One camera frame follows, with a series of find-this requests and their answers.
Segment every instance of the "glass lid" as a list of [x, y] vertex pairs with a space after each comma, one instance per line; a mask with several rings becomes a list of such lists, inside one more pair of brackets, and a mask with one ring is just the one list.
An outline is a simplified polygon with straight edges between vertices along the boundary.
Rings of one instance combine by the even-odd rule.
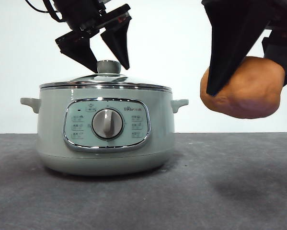
[[121, 64], [117, 61], [103, 60], [97, 62], [98, 73], [73, 79], [71, 81], [52, 82], [40, 85], [40, 88], [51, 87], [85, 87], [85, 86], [125, 86], [140, 88], [154, 88], [171, 91], [171, 88], [157, 85], [151, 81], [120, 74]]

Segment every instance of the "control panel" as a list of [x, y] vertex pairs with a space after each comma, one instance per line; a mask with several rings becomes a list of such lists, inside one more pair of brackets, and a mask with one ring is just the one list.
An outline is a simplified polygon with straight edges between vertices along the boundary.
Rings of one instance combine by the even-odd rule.
[[131, 149], [149, 137], [149, 112], [137, 100], [79, 99], [67, 107], [63, 133], [67, 145], [78, 151]]

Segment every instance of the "white background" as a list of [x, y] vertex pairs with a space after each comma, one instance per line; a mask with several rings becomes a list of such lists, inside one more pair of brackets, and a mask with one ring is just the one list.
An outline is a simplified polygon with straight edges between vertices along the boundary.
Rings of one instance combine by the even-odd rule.
[[[41, 0], [31, 3], [44, 9]], [[174, 99], [189, 99], [175, 115], [176, 132], [287, 132], [287, 86], [272, 116], [240, 120], [209, 111], [199, 97], [199, 83], [209, 64], [211, 27], [200, 0], [113, 0], [108, 10], [128, 3], [131, 69], [122, 73], [172, 87]], [[69, 31], [24, 0], [0, 0], [0, 133], [35, 133], [37, 115], [20, 105], [38, 98], [42, 83], [91, 74], [60, 54], [55, 39]], [[249, 55], [263, 56], [261, 39]], [[97, 35], [91, 47], [98, 60], [115, 59]]]

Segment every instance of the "brand logo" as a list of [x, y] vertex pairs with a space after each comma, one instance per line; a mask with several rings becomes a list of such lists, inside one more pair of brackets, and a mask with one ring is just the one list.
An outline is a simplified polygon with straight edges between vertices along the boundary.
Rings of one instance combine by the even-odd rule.
[[124, 111], [142, 111], [141, 108], [124, 107]]

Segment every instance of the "pot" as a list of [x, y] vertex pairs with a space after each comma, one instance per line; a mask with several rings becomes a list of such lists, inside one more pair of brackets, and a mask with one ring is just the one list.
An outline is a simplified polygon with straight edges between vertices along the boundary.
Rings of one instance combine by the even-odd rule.
[[45, 166], [76, 175], [135, 173], [164, 164], [174, 147], [173, 100], [165, 86], [120, 74], [115, 61], [98, 74], [40, 85], [21, 98], [38, 114], [36, 149]]

